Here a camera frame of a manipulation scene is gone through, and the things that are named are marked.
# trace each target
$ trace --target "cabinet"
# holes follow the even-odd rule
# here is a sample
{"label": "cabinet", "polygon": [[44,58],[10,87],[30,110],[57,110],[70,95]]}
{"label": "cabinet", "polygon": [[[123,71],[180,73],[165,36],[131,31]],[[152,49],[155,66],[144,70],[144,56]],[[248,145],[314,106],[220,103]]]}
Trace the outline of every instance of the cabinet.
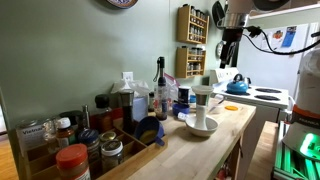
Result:
{"label": "cabinet", "polygon": [[191,14],[191,6],[183,6],[178,10],[177,38],[179,42],[206,44],[208,37],[209,16]]}
{"label": "cabinet", "polygon": [[202,76],[204,74],[205,61],[206,51],[195,53],[190,48],[177,48],[176,77]]}

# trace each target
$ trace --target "white bowl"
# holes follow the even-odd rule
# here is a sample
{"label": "white bowl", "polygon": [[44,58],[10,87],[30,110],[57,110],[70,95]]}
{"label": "white bowl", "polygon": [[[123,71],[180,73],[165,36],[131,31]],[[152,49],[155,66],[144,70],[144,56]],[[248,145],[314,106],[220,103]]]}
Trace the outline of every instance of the white bowl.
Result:
{"label": "white bowl", "polygon": [[195,127],[196,121],[197,121],[196,116],[188,117],[186,120],[186,125],[187,125],[188,131],[196,136],[209,137],[218,128],[218,123],[212,118],[206,117],[206,125],[207,125],[206,129],[196,128]]}

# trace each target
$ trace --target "kitchen counter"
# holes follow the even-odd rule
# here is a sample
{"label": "kitchen counter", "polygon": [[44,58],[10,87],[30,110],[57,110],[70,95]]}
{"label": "kitchen counter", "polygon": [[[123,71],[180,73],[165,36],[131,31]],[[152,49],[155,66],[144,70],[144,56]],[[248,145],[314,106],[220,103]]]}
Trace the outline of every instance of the kitchen counter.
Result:
{"label": "kitchen counter", "polygon": [[237,106],[237,111],[224,109],[220,114],[207,114],[219,123],[210,138],[196,137],[184,122],[168,116],[162,121],[168,136],[168,147],[129,179],[213,179],[228,155],[238,151],[238,142],[255,114],[256,107],[224,101]]}

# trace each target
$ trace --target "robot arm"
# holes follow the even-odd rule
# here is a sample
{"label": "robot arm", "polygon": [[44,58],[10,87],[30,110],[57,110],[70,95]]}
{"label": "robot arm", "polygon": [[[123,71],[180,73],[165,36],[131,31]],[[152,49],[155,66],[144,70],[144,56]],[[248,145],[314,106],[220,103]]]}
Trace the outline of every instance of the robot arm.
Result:
{"label": "robot arm", "polygon": [[289,0],[228,0],[228,9],[225,17],[219,20],[219,22],[216,22],[216,24],[219,24],[218,26],[223,29],[222,41],[224,45],[220,55],[220,68],[225,68],[225,66],[229,64],[235,46],[241,40],[243,29],[247,25],[251,10],[271,11],[283,6],[288,1]]}

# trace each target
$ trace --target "black cable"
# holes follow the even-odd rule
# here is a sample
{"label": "black cable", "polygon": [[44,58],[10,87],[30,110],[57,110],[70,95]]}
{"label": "black cable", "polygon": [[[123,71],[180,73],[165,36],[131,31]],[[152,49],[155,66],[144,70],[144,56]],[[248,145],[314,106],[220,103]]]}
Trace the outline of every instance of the black cable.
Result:
{"label": "black cable", "polygon": [[318,44],[320,44],[320,40],[318,40],[317,42],[311,44],[310,46],[306,47],[306,48],[303,48],[303,49],[300,49],[298,51],[292,51],[292,52],[278,52],[278,51],[274,51],[271,46],[270,46],[270,43],[269,43],[269,39],[268,39],[268,36],[266,35],[266,33],[264,31],[262,31],[260,29],[260,27],[254,27],[254,26],[249,26],[249,27],[246,27],[244,29],[247,29],[249,32],[250,32],[250,36],[251,37],[254,37],[254,36],[257,36],[257,35],[260,35],[260,33],[262,32],[262,34],[264,35],[264,37],[266,38],[266,41],[267,41],[267,45],[268,45],[268,48],[270,49],[270,51],[266,51],[266,50],[263,50],[263,49],[260,49],[258,48],[252,41],[251,39],[249,38],[249,36],[243,34],[244,36],[246,36],[249,41],[251,42],[251,44],[257,48],[258,50],[262,51],[262,52],[266,52],[266,53],[273,53],[273,54],[277,54],[277,55],[293,55],[293,54],[298,54],[298,53],[302,53],[304,51],[307,51],[311,48],[314,48],[315,46],[317,46]]}

